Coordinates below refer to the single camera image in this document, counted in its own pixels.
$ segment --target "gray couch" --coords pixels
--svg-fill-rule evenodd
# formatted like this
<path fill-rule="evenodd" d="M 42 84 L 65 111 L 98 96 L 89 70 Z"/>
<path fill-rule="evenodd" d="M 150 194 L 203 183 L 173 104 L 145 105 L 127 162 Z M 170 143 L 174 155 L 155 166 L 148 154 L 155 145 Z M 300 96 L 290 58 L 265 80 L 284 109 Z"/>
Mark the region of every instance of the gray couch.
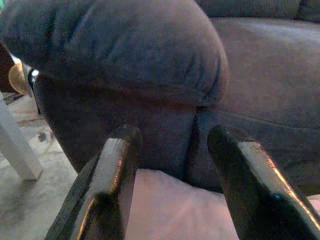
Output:
<path fill-rule="evenodd" d="M 207 137 L 226 125 L 249 132 L 317 194 L 314 3 L 19 0 L 0 16 L 0 41 L 43 73 L 36 100 L 78 172 L 127 124 L 144 139 L 140 168 L 219 191 Z"/>

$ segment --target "floor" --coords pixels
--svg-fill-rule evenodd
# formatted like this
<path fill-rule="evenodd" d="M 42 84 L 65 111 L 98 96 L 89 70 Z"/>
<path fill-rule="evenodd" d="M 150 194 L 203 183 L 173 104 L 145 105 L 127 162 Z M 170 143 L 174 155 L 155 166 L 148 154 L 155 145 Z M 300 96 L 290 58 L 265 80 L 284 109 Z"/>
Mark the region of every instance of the floor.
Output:
<path fill-rule="evenodd" d="M 22 181 L 0 153 L 0 239 L 42 240 L 54 221 L 76 172 L 69 164 L 32 98 L 8 105 L 37 154 L 43 171 L 37 181 Z"/>

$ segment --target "white table leg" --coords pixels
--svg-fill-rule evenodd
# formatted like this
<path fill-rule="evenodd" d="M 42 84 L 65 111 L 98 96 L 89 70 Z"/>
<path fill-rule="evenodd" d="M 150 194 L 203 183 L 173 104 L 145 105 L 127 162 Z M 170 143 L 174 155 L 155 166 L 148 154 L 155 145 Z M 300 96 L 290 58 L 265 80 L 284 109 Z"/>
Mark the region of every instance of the white table leg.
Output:
<path fill-rule="evenodd" d="M 0 152 L 23 180 L 38 179 L 42 166 L 9 112 L 1 92 Z"/>

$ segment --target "black plastic piece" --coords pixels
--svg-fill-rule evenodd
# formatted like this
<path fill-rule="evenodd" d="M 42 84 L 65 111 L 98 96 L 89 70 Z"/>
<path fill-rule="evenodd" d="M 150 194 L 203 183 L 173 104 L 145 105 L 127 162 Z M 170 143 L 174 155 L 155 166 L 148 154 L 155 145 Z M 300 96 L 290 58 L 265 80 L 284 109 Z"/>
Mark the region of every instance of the black plastic piece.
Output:
<path fill-rule="evenodd" d="M 320 217 L 244 131 L 214 127 L 208 150 L 240 240 L 320 240 Z"/>
<path fill-rule="evenodd" d="M 118 128 L 73 183 L 45 240 L 121 240 L 141 147 L 137 128 Z"/>

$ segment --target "white pillow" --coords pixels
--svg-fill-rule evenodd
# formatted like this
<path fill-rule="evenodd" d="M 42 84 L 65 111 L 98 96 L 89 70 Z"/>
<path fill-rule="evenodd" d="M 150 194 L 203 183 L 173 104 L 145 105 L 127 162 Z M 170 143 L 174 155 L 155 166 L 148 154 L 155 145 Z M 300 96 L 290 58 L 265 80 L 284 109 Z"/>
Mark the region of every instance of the white pillow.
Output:
<path fill-rule="evenodd" d="M 320 195 L 309 198 L 320 212 Z M 126 240 L 238 240 L 223 194 L 139 169 Z"/>

